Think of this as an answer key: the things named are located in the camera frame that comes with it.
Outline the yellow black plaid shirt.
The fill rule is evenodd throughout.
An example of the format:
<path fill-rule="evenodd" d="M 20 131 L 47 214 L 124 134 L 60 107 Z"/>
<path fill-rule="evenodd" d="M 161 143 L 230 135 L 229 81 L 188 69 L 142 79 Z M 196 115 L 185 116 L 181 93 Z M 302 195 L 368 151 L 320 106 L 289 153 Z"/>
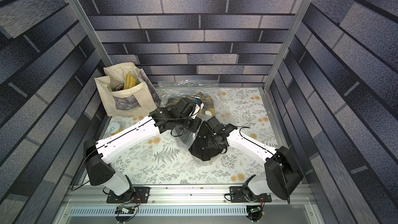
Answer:
<path fill-rule="evenodd" d="M 182 97 L 187 97 L 191 100 L 194 100 L 195 98 L 199 98 L 202 100 L 204 103 L 203 109 L 198 113 L 198 117 L 203 117 L 205 114 L 205 111 L 210 111 L 212 113 L 212 116 L 216 116 L 216 111 L 214 107 L 214 101 L 211 98 L 211 96 L 207 94 L 203 94 L 202 92 L 196 93 L 196 94 L 188 94 L 188 93 L 173 93 L 170 98 L 168 98 L 166 106 L 174 105 L 176 104 Z"/>

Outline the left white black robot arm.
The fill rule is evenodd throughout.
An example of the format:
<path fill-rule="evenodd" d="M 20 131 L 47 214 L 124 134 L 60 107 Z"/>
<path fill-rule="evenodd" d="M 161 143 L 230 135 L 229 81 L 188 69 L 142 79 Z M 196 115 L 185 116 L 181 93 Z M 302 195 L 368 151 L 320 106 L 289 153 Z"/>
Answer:
<path fill-rule="evenodd" d="M 126 150 L 163 132 L 179 128 L 195 133 L 201 123 L 197 114 L 203 107 L 204 103 L 198 98 L 182 97 L 172 107 L 157 108 L 118 134 L 99 141 L 86 141 L 84 165 L 90 185 L 104 186 L 117 197 L 132 191 L 131 181 L 113 167 L 113 161 Z"/>

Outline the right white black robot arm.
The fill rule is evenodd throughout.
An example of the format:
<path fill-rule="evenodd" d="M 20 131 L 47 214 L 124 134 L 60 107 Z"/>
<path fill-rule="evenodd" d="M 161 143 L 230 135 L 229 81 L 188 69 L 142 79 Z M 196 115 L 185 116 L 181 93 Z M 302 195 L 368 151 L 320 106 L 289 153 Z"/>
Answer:
<path fill-rule="evenodd" d="M 203 122 L 206 146 L 227 151 L 238 149 L 264 166 L 264 174 L 252 175 L 243 184 L 244 197 L 273 193 L 276 197 L 290 202 L 290 195 L 303 179 L 303 173 L 287 147 L 275 148 L 265 145 L 243 133 L 248 127 L 221 124 L 212 117 Z"/>

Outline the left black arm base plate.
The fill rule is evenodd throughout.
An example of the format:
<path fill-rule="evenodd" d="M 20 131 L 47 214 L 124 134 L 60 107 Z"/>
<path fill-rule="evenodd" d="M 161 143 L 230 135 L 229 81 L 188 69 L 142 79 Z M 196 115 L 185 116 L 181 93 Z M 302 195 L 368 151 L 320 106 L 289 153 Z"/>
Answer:
<path fill-rule="evenodd" d="M 106 203 L 108 204 L 124 204 L 124 203 L 147 203 L 150 187 L 135 187 L 134 189 L 129 189 L 121 196 L 117 196 L 112 190 L 108 193 Z"/>

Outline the black tray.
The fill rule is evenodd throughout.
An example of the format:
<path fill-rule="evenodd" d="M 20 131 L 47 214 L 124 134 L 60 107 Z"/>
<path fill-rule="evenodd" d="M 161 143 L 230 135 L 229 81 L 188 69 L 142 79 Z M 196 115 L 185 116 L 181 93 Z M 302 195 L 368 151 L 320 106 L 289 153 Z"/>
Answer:
<path fill-rule="evenodd" d="M 226 152 L 228 149 L 210 149 L 206 148 L 206 134 L 208 133 L 208 128 L 206 126 L 206 121 L 203 121 L 199 131 L 195 137 L 195 140 L 189 151 L 192 156 L 199 159 L 200 161 L 210 161 L 213 157 Z"/>

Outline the clear plastic vacuum bag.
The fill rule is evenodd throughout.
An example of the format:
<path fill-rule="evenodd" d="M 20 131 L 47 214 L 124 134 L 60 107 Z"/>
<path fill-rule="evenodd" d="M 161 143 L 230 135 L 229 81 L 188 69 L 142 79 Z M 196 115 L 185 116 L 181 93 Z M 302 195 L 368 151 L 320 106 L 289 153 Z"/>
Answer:
<path fill-rule="evenodd" d="M 182 80 L 180 82 L 158 82 L 157 93 L 162 101 L 162 106 L 171 108 L 182 97 L 192 101 L 200 99 L 203 107 L 189 110 L 189 115 L 195 114 L 202 120 L 216 117 L 222 124 L 236 125 L 232 109 L 228 106 L 228 97 L 225 90 L 221 89 L 215 80 Z"/>

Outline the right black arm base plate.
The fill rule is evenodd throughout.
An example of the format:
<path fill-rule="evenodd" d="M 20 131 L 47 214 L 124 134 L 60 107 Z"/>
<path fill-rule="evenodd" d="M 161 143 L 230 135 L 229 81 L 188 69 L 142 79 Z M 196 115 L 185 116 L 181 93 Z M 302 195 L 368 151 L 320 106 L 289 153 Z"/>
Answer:
<path fill-rule="evenodd" d="M 262 194 L 260 196 L 249 195 L 245 193 L 243 186 L 229 187 L 229 200 L 232 203 L 270 203 L 272 198 L 270 194 Z"/>

